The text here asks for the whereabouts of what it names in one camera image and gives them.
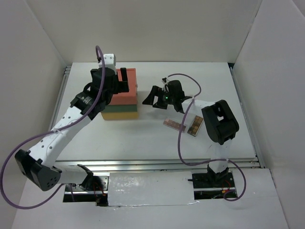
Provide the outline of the salmon top drawer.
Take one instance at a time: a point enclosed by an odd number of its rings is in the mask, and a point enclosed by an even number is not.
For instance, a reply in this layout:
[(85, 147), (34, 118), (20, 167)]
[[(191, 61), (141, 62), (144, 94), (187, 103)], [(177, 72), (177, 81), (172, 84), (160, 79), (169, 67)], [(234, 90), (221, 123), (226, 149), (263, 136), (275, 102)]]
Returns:
[(136, 93), (136, 99), (138, 103), (138, 82), (137, 82), (137, 71), (135, 69), (135, 93)]

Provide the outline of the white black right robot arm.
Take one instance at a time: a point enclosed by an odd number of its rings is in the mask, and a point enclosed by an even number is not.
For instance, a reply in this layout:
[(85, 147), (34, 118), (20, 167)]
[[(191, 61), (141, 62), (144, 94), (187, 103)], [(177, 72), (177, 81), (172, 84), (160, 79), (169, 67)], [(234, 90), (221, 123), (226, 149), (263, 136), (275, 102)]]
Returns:
[(218, 102), (207, 102), (196, 100), (195, 96), (186, 96), (180, 81), (169, 81), (163, 78), (164, 86), (154, 85), (143, 100), (143, 105), (151, 105), (153, 108), (167, 109), (168, 105), (173, 105), (175, 111), (184, 114), (182, 124), (184, 124), (187, 114), (190, 112), (203, 118), (205, 128), (209, 138), (215, 143), (215, 152), (210, 160), (200, 163), (187, 163), (183, 160), (181, 153), (182, 127), (179, 128), (177, 149), (178, 157), (187, 166), (198, 166), (207, 164), (207, 178), (205, 179), (211, 186), (217, 187), (223, 183), (228, 174), (228, 151), (233, 138), (239, 131), (239, 124), (225, 100)]

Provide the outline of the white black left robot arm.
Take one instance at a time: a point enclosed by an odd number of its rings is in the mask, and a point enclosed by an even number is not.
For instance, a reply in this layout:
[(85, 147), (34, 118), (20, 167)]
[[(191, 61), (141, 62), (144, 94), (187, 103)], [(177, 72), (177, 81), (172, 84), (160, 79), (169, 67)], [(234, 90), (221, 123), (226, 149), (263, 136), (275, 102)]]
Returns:
[(69, 142), (111, 102), (113, 95), (129, 92), (126, 68), (91, 69), (92, 82), (85, 85), (71, 101), (61, 120), (39, 143), (25, 151), (20, 149), (15, 160), (22, 172), (42, 191), (56, 184), (76, 184), (88, 190), (96, 176), (86, 166), (55, 167), (58, 156)]

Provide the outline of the green drawer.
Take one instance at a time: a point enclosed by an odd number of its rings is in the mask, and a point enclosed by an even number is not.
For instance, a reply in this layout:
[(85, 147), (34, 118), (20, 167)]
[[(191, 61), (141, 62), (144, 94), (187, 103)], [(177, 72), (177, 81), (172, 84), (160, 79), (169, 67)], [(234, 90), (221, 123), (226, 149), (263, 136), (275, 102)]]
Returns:
[(137, 112), (136, 104), (120, 104), (120, 105), (108, 105), (102, 111), (102, 113), (121, 113), (121, 112)]

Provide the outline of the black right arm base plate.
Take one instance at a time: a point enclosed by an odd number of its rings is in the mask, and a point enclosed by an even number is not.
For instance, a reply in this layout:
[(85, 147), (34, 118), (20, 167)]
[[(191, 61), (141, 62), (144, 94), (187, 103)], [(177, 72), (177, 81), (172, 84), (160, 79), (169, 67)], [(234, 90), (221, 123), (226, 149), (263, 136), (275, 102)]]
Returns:
[(233, 175), (229, 172), (225, 177), (217, 181), (212, 181), (207, 173), (193, 173), (190, 179), (193, 183), (193, 188), (235, 188)]

